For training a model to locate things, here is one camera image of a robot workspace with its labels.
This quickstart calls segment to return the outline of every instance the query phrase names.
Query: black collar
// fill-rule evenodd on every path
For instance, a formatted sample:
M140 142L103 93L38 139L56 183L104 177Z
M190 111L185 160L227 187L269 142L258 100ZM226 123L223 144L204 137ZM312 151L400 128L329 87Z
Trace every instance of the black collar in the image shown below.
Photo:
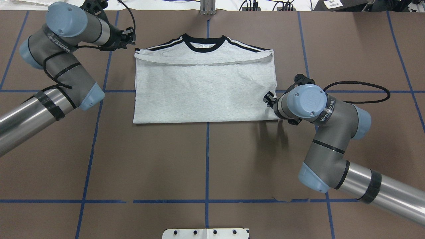
M227 39L227 37L225 37L225 36L221 36L219 38L195 38L195 37L189 36L186 33L183 34L181 37L182 37L184 43L187 45L187 47L189 47L192 51L196 51L196 52L212 52L212 51L215 51ZM214 46L208 47L208 48L197 48L197 47L194 47L191 43L214 44Z

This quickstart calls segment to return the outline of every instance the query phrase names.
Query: white bracket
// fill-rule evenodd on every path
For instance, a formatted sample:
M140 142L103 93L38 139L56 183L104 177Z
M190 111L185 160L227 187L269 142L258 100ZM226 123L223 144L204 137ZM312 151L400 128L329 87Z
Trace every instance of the white bracket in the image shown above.
M162 234L162 239L249 239L249 229L167 229Z
M215 15L215 0L201 0L201 15Z

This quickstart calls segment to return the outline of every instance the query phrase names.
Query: light blue cap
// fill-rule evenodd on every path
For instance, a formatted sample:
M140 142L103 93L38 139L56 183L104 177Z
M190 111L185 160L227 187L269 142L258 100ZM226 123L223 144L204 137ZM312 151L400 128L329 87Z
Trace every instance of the light blue cap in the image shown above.
M29 37L19 47L19 54L22 56L24 61L30 64L32 67L36 69L43 69L43 66L38 64L37 61L34 60L34 57L32 57L31 52L29 51L28 41Z
M300 85L288 93L288 109L300 118L313 118L326 107L326 93L313 84Z
M101 100L105 98L105 93L99 87L97 83L93 85L88 94L85 96L84 100L82 100L80 104L80 108L84 111L90 109L93 105L99 103Z
M48 8L46 23L59 36L75 37L85 30L88 19L81 8L65 2L55 2Z
M359 107L353 105L356 110L357 110L357 116L359 119L359 123L357 126L357 132L354 135L353 139L361 139L363 138L366 133L369 131L369 129L371 128L371 124L372 124L372 117L369 114L369 112L360 109Z
M327 193L330 189L330 187L323 180L321 180L319 176L317 176L304 162L303 165L301 165L298 179L305 186L321 193Z

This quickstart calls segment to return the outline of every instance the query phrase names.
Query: sticker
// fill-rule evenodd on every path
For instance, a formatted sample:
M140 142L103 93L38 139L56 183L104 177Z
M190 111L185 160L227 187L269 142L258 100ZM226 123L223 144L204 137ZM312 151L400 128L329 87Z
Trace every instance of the sticker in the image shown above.
M323 3L325 3L328 9L334 9L334 8L343 6L340 0L327 0L327 1L324 1Z

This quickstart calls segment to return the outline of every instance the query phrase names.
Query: silver cylinder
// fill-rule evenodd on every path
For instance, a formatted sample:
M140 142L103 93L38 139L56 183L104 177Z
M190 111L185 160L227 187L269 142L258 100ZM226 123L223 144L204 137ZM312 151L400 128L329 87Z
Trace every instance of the silver cylinder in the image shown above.
M52 89L46 95L59 106L64 114L73 110L66 97ZM56 119L35 97L0 117L0 156L54 123Z
M385 175L381 177L379 193L371 204L425 226L425 192ZM371 180L369 168L350 162L340 189L359 199L366 193Z

